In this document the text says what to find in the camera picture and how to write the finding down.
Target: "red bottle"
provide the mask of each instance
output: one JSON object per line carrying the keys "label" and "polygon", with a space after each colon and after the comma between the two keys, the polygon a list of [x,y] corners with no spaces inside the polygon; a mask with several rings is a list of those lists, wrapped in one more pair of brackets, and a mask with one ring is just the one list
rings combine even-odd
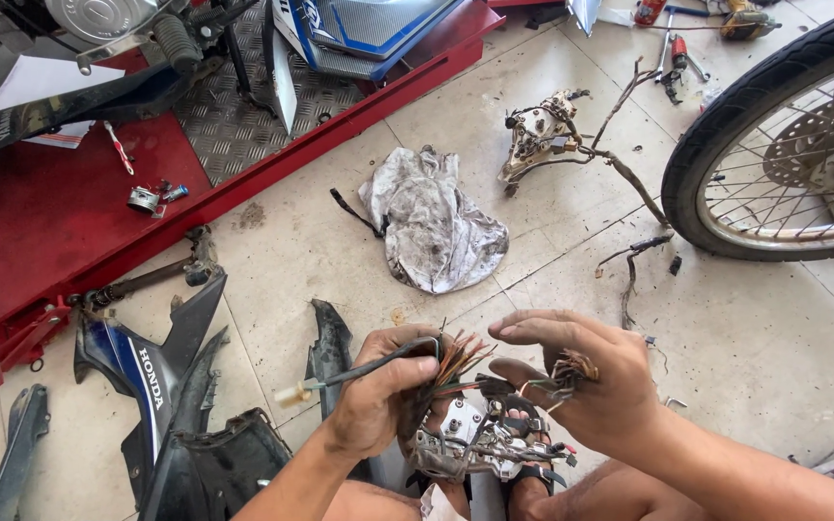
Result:
{"label": "red bottle", "polygon": [[667,0],[642,0],[636,7],[634,20],[639,25],[654,25],[655,18],[662,14]]}

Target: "brake disc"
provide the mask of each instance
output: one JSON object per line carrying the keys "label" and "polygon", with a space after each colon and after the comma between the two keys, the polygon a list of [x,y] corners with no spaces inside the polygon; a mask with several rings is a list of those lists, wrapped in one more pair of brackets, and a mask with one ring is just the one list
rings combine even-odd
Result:
{"label": "brake disc", "polygon": [[814,176],[834,154],[834,99],[784,127],[764,152],[764,174],[773,183],[791,188],[822,186]]}

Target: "dirt stain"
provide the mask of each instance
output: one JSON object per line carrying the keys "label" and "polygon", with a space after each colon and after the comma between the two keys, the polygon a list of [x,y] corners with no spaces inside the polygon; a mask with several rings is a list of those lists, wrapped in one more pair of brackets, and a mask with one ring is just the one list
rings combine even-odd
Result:
{"label": "dirt stain", "polygon": [[266,221],[266,210],[257,203],[249,203],[247,208],[240,213],[237,222],[231,222],[232,230],[255,230],[260,228]]}
{"label": "dirt stain", "polygon": [[395,323],[395,326],[404,324],[406,320],[407,319],[404,318],[404,312],[402,312],[400,308],[391,310],[391,322]]}

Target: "human hand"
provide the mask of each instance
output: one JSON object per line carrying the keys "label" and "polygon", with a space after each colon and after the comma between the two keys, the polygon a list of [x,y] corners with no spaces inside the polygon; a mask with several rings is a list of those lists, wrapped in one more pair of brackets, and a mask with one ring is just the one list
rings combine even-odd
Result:
{"label": "human hand", "polygon": [[[638,446],[664,409],[655,395],[649,350],[642,335],[567,310],[523,310],[488,327],[492,338],[515,345],[542,346],[546,370],[564,349],[585,355],[599,371],[597,382],[578,381],[570,399],[559,404],[547,392],[526,385],[523,396],[543,409],[585,446],[609,456]],[[494,373],[518,389],[528,380],[547,378],[526,363],[500,358]]]}
{"label": "human hand", "polygon": [[[439,335],[438,328],[427,325],[373,331],[362,343],[353,367],[378,360],[415,338]],[[444,336],[443,343],[451,344],[451,338]],[[439,362],[431,356],[434,354],[432,345],[411,353],[421,356],[389,361],[372,373],[343,385],[336,408],[323,423],[329,452],[354,463],[377,456],[391,443],[397,433],[400,415],[404,413],[402,391],[430,381],[439,371]]]}

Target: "forearm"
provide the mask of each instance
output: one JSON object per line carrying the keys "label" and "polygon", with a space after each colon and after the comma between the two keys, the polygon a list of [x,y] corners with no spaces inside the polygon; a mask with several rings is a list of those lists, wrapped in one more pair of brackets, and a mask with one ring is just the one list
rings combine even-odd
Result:
{"label": "forearm", "polygon": [[658,416],[640,442],[608,455],[664,481],[719,521],[834,519],[834,480],[713,434],[667,409]]}
{"label": "forearm", "polygon": [[318,428],[268,487],[234,521],[320,521],[356,462],[327,449]]}

